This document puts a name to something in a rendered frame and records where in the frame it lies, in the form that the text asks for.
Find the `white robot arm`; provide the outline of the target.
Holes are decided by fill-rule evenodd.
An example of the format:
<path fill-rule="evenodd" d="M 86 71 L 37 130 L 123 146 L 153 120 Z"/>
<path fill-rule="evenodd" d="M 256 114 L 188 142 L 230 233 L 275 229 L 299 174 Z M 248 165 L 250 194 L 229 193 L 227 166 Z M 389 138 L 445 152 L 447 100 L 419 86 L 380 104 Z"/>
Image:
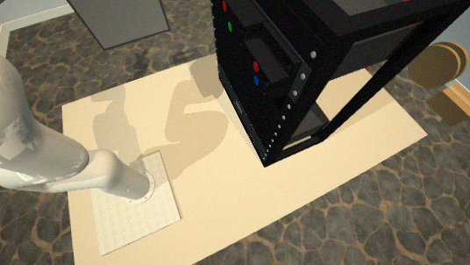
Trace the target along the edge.
<path fill-rule="evenodd" d="M 155 181 L 139 172 L 110 150 L 87 151 L 39 123 L 19 72 L 0 55 L 0 186 L 48 193 L 99 188 L 128 204 L 142 204 L 153 194 Z"/>

